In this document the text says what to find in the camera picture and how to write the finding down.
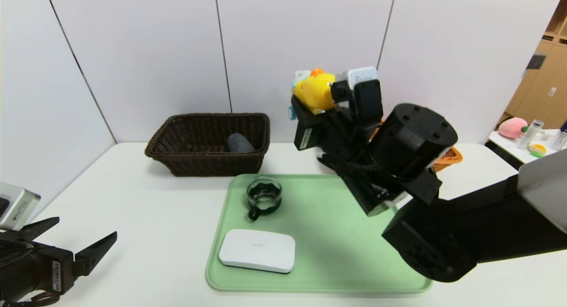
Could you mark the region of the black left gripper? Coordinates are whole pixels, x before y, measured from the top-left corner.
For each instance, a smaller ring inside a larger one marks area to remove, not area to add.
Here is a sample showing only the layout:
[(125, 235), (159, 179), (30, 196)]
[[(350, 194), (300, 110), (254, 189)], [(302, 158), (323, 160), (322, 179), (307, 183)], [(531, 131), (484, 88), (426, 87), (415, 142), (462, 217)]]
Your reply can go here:
[(37, 242), (41, 234), (59, 223), (47, 218), (23, 226), (19, 232), (1, 232), (1, 302), (21, 303), (33, 291), (33, 303), (55, 303), (69, 291), (74, 277), (89, 276), (117, 241), (117, 232), (79, 251)]

